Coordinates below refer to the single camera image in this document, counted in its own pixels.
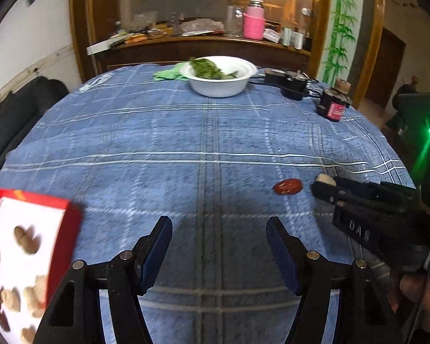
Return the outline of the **right hand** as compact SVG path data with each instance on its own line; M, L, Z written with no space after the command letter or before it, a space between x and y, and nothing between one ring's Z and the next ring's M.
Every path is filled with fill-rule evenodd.
M388 301L396 312L402 297L414 304L422 303L417 335L424 336L424 341L430 343L430 258L426 260L426 268L420 273L406 274L391 268L390 279L392 286L388 291Z

